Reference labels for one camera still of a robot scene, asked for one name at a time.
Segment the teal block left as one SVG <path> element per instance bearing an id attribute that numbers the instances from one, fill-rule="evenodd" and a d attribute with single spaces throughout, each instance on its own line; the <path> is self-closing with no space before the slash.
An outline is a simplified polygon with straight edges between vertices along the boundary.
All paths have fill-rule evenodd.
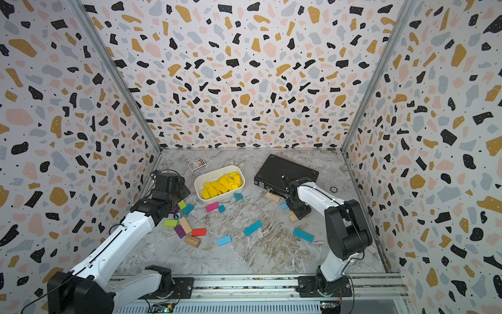
<path id="1" fill-rule="evenodd" d="M 184 215 L 189 215 L 194 210 L 194 206 L 192 204 L 188 204 L 182 211 Z"/>

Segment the natural wood block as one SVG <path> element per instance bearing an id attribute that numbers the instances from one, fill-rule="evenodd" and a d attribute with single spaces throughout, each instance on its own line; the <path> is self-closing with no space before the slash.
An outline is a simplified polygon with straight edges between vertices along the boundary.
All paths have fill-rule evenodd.
<path id="1" fill-rule="evenodd" d="M 192 235 L 187 235 L 184 241 L 186 244 L 195 248 L 198 248 L 201 244 L 201 240 L 196 237 L 193 237 Z"/>

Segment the purple block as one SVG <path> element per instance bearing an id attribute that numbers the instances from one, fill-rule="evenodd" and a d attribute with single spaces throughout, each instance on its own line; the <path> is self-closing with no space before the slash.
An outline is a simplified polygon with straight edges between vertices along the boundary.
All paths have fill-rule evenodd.
<path id="1" fill-rule="evenodd" d="M 186 236 L 186 232 L 184 231 L 181 225 L 177 225 L 176 227 L 174 227 L 174 231 L 176 232 L 176 234 L 180 239 L 183 239 L 183 237 Z"/>

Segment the tan wood block by case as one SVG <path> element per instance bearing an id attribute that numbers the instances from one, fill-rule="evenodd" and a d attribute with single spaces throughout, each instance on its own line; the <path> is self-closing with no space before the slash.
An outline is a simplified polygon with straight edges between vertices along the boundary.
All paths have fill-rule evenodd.
<path id="1" fill-rule="evenodd" d="M 272 194 L 270 192 L 268 192 L 266 195 L 265 195 L 266 198 L 272 200 L 272 201 L 275 201 L 275 202 L 279 202 L 281 201 L 281 197 L 280 196 L 277 196 L 275 194 Z"/>

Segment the small tan wood cube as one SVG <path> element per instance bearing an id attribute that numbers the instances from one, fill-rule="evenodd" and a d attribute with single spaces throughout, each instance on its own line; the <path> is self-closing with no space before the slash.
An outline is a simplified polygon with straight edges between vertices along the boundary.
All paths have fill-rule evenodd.
<path id="1" fill-rule="evenodd" d="M 289 217 L 289 219 L 290 219 L 291 223 L 295 223 L 295 222 L 298 221 L 298 218 L 296 217 L 295 214 L 291 214 L 290 217 Z"/>

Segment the magenta block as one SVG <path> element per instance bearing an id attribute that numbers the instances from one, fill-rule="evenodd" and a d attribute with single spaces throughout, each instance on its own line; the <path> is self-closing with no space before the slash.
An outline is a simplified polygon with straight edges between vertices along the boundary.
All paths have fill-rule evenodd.
<path id="1" fill-rule="evenodd" d="M 212 212 L 218 208 L 219 208 L 219 204 L 218 204 L 218 202 L 215 202 L 215 203 L 207 205 L 205 209 L 209 213 L 209 212 Z"/>

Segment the long teal block right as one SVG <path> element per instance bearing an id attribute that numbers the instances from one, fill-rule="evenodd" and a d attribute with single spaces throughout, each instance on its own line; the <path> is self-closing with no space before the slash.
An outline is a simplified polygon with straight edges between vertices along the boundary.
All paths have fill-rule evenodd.
<path id="1" fill-rule="evenodd" d="M 309 234 L 308 232 L 305 232 L 297 228 L 294 230 L 294 235 L 309 243 L 312 243 L 315 239 L 315 237 L 312 234 Z"/>

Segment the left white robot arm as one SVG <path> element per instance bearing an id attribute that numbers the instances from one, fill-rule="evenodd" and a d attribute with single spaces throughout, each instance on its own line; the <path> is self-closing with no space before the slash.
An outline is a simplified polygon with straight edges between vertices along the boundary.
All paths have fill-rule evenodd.
<path id="1" fill-rule="evenodd" d="M 148 266 L 124 281 L 109 281 L 134 247 L 163 219 L 175 215 L 190 195 L 176 171 L 154 171 L 154 186 L 87 258 L 47 283 L 49 313 L 114 313 L 144 296 L 171 298 L 179 292 L 169 268 Z"/>

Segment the long yellow block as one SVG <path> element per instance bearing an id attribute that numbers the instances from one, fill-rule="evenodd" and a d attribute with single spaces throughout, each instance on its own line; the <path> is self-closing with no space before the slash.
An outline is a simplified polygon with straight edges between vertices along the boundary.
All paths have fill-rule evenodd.
<path id="1" fill-rule="evenodd" d="M 219 191 L 213 187 L 212 184 L 206 184 L 204 189 L 201 191 L 202 198 L 204 200 L 210 200 L 219 196 Z"/>

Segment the red block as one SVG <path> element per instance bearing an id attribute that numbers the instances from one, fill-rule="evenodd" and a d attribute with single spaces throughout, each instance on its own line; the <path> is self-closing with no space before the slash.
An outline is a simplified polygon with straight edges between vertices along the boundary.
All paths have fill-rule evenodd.
<path id="1" fill-rule="evenodd" d="M 206 228 L 197 228 L 192 230 L 192 236 L 193 237 L 200 237 L 200 236 L 206 236 L 207 235 L 207 229 Z"/>

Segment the black hard case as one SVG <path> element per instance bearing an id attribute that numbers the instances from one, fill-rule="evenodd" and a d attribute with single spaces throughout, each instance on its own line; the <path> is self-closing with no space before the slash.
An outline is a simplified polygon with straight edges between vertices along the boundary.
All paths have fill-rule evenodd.
<path id="1" fill-rule="evenodd" d="M 291 181 L 307 178 L 316 182 L 319 171 L 270 154 L 254 176 L 254 184 L 266 191 L 285 198 Z"/>

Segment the green block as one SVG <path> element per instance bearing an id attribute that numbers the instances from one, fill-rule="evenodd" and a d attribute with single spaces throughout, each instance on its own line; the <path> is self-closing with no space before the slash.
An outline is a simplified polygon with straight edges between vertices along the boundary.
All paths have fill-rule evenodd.
<path id="1" fill-rule="evenodd" d="M 183 200 L 181 200 L 178 203 L 178 207 L 179 207 L 180 210 L 183 210 L 183 209 L 186 208 L 186 203 Z"/>
<path id="2" fill-rule="evenodd" d="M 179 221 L 177 221 L 177 220 L 167 219 L 163 222 L 163 225 L 167 228 L 176 228 L 178 226 L 178 224 L 179 224 Z"/>

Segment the long teal block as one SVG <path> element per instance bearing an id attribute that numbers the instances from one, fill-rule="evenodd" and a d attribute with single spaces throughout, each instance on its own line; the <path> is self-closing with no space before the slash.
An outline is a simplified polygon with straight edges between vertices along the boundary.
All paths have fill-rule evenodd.
<path id="1" fill-rule="evenodd" d="M 312 243 L 315 239 L 315 237 L 312 234 L 309 234 L 308 232 L 305 232 L 297 228 L 294 230 L 294 235 L 309 243 Z"/>
<path id="2" fill-rule="evenodd" d="M 256 221 L 254 224 L 250 225 L 248 228 L 246 228 L 243 231 L 244 235 L 246 235 L 246 237 L 248 237 L 251 234 L 253 234 L 254 232 L 256 232 L 257 230 L 259 230 L 262 226 L 263 225 L 262 225 L 261 221 Z"/>

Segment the long tan wood block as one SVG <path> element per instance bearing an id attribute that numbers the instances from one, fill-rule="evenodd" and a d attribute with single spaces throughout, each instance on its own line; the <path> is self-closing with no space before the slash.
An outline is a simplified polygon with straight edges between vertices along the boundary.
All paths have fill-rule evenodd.
<path id="1" fill-rule="evenodd" d="M 186 217 L 181 217 L 179 219 L 179 225 L 181 225 L 186 235 L 190 235 L 192 233 L 192 228 L 189 222 L 187 221 Z"/>

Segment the long teal block centre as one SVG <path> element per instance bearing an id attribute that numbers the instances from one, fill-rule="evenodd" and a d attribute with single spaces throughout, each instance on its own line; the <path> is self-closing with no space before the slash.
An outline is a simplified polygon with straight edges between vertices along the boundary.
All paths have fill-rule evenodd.
<path id="1" fill-rule="evenodd" d="M 248 237 L 251 234 L 253 234 L 254 232 L 256 232 L 257 230 L 259 230 L 262 226 L 263 225 L 262 225 L 261 221 L 256 221 L 254 224 L 250 225 L 248 228 L 246 228 L 243 231 L 244 235 L 246 235 L 246 237 Z"/>

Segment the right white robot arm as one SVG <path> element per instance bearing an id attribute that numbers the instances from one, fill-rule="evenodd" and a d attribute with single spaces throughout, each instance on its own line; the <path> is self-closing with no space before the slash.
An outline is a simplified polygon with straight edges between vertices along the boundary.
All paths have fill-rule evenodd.
<path id="1" fill-rule="evenodd" d="M 329 253 L 316 271 L 316 291 L 323 296 L 342 291 L 345 270 L 351 262 L 362 260 L 373 244 L 360 203 L 341 200 L 304 177 L 286 185 L 286 204 L 298 219 L 313 210 L 324 217 Z"/>

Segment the small playing card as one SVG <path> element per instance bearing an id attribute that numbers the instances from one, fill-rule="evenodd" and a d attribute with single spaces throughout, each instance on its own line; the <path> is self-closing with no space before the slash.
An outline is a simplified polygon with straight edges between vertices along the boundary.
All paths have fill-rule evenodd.
<path id="1" fill-rule="evenodd" d="M 197 170 L 200 170 L 201 168 L 205 167 L 207 163 L 204 161 L 203 158 L 198 158 L 197 160 L 194 160 L 192 162 L 188 163 L 188 167 L 190 171 L 195 172 Z"/>

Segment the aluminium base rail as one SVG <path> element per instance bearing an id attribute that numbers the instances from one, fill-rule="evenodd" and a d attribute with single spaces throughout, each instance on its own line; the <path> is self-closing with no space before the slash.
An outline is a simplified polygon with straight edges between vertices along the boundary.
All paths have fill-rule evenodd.
<path id="1" fill-rule="evenodd" d="M 331 296 L 312 274 L 173 276 L 169 296 L 123 301 L 113 313 L 414 313 L 396 273 L 352 273 Z"/>

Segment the white plastic bin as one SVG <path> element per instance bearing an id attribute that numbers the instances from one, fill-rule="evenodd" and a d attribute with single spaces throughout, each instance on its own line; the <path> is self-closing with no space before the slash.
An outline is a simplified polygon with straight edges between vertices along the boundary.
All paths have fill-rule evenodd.
<path id="1" fill-rule="evenodd" d="M 200 175 L 194 183 L 197 197 L 204 204 L 212 204 L 233 197 L 234 193 L 241 193 L 244 189 L 246 179 L 243 172 L 237 166 L 226 166 L 218 170 Z M 206 184 L 212 184 L 219 191 L 219 196 L 210 200 L 204 200 L 201 191 Z"/>

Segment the teal wedge block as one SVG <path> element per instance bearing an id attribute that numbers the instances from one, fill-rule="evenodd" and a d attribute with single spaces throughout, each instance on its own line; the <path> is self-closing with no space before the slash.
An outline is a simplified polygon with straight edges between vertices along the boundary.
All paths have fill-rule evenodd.
<path id="1" fill-rule="evenodd" d="M 240 193 L 234 193 L 233 196 L 234 196 L 234 198 L 235 198 L 236 201 L 240 201 L 240 200 L 242 200 L 244 198 L 243 195 L 240 194 Z"/>

